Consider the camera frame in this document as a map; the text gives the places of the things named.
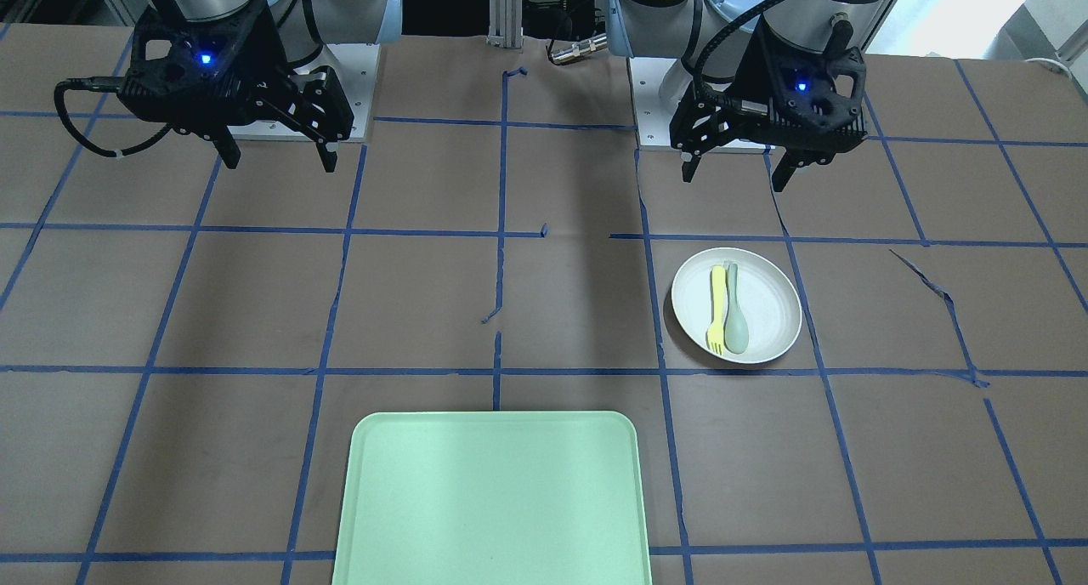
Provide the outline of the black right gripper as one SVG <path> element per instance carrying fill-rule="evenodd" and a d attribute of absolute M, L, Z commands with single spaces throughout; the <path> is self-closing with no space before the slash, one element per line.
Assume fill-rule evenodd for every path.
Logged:
<path fill-rule="evenodd" d="M 290 69 L 268 0 L 149 0 L 118 97 L 135 116 L 212 139 L 230 170 L 242 159 L 230 128 L 276 121 L 316 140 L 333 173 L 354 119 L 334 70 Z"/>

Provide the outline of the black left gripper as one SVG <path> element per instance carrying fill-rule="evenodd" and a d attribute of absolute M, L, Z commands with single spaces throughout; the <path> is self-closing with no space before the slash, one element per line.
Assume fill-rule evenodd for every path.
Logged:
<path fill-rule="evenodd" d="M 851 20 L 828 20 L 816 47 L 788 42 L 759 23 L 734 80 L 718 92 L 691 84 L 670 120 L 684 183 L 702 155 L 738 139 L 784 147 L 772 169 L 772 192 L 784 192 L 805 155 L 854 150 L 868 130 L 862 107 L 867 74 Z"/>

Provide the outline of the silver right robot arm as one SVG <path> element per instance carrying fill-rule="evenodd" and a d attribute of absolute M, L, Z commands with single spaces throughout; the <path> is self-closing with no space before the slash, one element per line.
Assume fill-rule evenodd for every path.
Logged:
<path fill-rule="evenodd" d="M 214 144 L 228 169 L 242 159 L 232 128 L 276 122 L 331 172 L 356 116 L 324 51 L 401 32 L 403 0 L 149 0 L 116 96 L 136 117 Z"/>

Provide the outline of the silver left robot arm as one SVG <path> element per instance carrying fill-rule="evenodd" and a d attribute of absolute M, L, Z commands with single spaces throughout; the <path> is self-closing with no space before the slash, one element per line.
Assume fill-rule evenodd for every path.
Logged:
<path fill-rule="evenodd" d="M 864 51 L 895 0 L 607 0 L 610 51 L 673 59 L 685 77 L 668 124 L 684 181 L 727 144 L 784 152 L 795 171 L 866 140 Z"/>

